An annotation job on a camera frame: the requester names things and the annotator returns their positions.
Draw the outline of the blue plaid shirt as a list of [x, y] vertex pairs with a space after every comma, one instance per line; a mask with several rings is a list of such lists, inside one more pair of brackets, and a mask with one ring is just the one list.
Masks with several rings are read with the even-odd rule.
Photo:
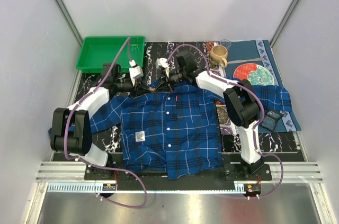
[[120, 126], [124, 171], [165, 171], [177, 179], [222, 165], [216, 102], [190, 84], [173, 92], [114, 96], [90, 119], [92, 134]]

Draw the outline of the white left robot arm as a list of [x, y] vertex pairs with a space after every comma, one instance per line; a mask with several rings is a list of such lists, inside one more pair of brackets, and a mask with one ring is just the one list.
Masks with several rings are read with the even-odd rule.
[[141, 83], [144, 73], [134, 61], [130, 62], [128, 75], [121, 79], [121, 66], [105, 63], [100, 81], [90, 88], [79, 101], [53, 112], [51, 149], [63, 153], [67, 160], [82, 160], [96, 167], [100, 178], [107, 180], [114, 174], [112, 157], [92, 142], [91, 117], [116, 93], [136, 93], [145, 90]]

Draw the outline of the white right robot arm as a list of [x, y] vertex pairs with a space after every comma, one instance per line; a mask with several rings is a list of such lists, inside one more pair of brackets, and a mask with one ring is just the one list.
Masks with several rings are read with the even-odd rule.
[[264, 165], [258, 140], [262, 108], [251, 83], [245, 79], [240, 82], [225, 79], [207, 71], [195, 63], [188, 51], [180, 52], [176, 59], [179, 69], [174, 71], [170, 71], [166, 58], [156, 60], [156, 68], [162, 71], [156, 89], [173, 89], [175, 84], [186, 82], [223, 98], [228, 117], [238, 127], [241, 161], [236, 169], [247, 180], [259, 176]]

